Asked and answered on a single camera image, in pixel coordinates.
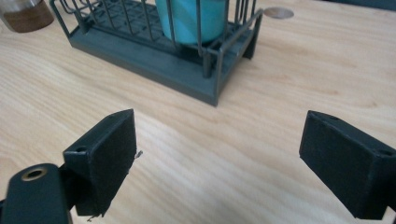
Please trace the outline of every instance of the teal cup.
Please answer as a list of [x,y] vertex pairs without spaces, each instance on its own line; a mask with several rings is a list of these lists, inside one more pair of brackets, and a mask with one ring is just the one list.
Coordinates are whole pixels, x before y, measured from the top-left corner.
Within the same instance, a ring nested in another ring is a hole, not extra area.
[[[180,44],[198,42],[196,0],[171,0],[175,41]],[[155,0],[163,33],[172,39],[166,0]],[[210,42],[224,31],[225,0],[201,0],[201,40]]]

